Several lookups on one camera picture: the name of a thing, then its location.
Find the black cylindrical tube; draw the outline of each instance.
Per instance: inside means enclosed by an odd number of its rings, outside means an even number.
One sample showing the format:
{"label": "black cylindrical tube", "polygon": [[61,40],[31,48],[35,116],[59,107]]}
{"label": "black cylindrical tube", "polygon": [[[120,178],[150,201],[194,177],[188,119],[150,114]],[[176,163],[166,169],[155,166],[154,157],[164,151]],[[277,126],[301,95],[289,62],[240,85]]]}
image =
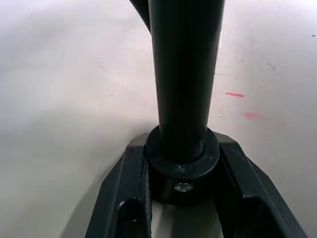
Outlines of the black cylindrical tube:
{"label": "black cylindrical tube", "polygon": [[149,0],[160,146],[185,164],[204,152],[224,0]]}

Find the black pole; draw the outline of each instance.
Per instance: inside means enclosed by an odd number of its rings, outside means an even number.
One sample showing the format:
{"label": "black pole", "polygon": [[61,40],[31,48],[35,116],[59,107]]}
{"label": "black pole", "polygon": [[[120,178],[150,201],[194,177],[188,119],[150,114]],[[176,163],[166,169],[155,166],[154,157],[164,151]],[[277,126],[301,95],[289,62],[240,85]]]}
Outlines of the black pole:
{"label": "black pole", "polygon": [[185,164],[200,158],[224,0],[149,0],[160,146]]}

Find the white wall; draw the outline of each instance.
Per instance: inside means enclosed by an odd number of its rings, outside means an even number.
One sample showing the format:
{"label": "white wall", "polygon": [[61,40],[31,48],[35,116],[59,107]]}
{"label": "white wall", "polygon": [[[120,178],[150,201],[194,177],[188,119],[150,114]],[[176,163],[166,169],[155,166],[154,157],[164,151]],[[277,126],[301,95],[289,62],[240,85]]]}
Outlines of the white wall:
{"label": "white wall", "polygon": [[[0,237],[83,237],[109,168],[158,123],[151,37],[128,0],[2,1],[0,19]],[[317,1],[227,1],[209,127],[240,143],[309,237],[316,62]],[[193,214],[214,218],[206,207]],[[186,211],[154,213],[168,237]]]}

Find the black mount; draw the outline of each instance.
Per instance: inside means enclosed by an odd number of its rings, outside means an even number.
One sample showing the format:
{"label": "black mount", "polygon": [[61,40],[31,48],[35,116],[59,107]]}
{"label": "black mount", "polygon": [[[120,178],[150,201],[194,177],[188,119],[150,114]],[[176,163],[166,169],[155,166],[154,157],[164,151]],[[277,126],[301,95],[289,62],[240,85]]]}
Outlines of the black mount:
{"label": "black mount", "polygon": [[224,238],[306,238],[268,176],[207,128],[223,0],[131,0],[152,35],[159,126],[127,146],[104,180],[86,238],[150,238],[151,198],[210,196]]}

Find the white surface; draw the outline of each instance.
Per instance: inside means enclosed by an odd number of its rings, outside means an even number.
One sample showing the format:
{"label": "white surface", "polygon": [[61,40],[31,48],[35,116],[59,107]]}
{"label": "white surface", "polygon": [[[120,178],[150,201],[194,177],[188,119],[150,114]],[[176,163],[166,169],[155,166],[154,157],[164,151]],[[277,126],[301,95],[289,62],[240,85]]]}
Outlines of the white surface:
{"label": "white surface", "polygon": [[[2,1],[0,18],[0,237],[84,237],[112,164],[158,124],[151,37],[128,0]],[[209,127],[240,143],[316,237],[312,35],[314,0],[228,0]],[[217,237],[205,206],[155,204],[154,237]]]}

